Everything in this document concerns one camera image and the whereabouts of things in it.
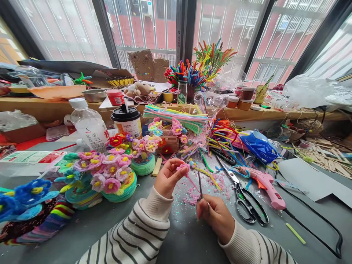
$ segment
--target blue plastic bag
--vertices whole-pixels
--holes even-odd
[[[279,154],[268,138],[258,131],[244,131],[249,135],[240,135],[247,148],[265,165],[277,159]]]

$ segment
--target pink glue gun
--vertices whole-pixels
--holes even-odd
[[[246,170],[249,172],[251,178],[255,179],[258,183],[259,189],[264,189],[267,191],[267,194],[271,200],[271,206],[277,210],[283,210],[286,208],[285,201],[281,198],[280,194],[272,186],[274,181],[273,177],[270,174],[263,173],[259,170],[249,168],[249,167],[238,167],[239,172],[246,175]]]

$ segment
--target stuffed toy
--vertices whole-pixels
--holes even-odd
[[[134,84],[130,84],[125,90],[124,94],[128,97],[135,96],[147,96],[150,94],[150,91],[154,91],[155,88],[151,87],[148,83],[144,82],[135,82]]]

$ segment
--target black lid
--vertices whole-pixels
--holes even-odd
[[[110,118],[116,122],[128,122],[140,118],[140,112],[134,107],[129,107],[127,112],[126,106],[122,104],[121,108],[117,108],[113,111]]]

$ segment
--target person's left hand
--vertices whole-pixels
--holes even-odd
[[[181,164],[184,164],[181,159],[168,160],[155,180],[154,188],[167,199],[171,199],[176,183],[187,173],[187,168],[176,170]]]

